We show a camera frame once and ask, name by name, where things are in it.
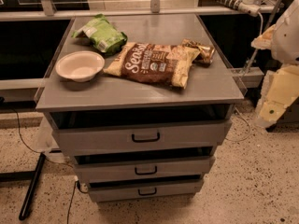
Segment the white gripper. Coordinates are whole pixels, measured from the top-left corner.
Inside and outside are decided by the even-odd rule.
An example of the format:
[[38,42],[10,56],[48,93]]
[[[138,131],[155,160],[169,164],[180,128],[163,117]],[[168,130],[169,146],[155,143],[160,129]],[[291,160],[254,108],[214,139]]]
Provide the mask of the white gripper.
[[[254,38],[251,45],[255,49],[273,48],[273,35],[276,25],[270,26]],[[272,83],[265,95],[265,101],[257,105],[255,124],[268,128],[278,122],[281,116],[299,97],[299,66],[284,64],[273,75]]]

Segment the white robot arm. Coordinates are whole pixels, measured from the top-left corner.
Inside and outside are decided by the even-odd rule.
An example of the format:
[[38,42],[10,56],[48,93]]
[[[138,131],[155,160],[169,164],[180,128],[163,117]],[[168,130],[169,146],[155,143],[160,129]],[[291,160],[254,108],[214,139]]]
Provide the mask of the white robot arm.
[[270,49],[272,58],[282,63],[272,75],[267,93],[261,97],[256,119],[260,127],[268,128],[299,98],[299,0],[293,0],[277,22],[251,45]]

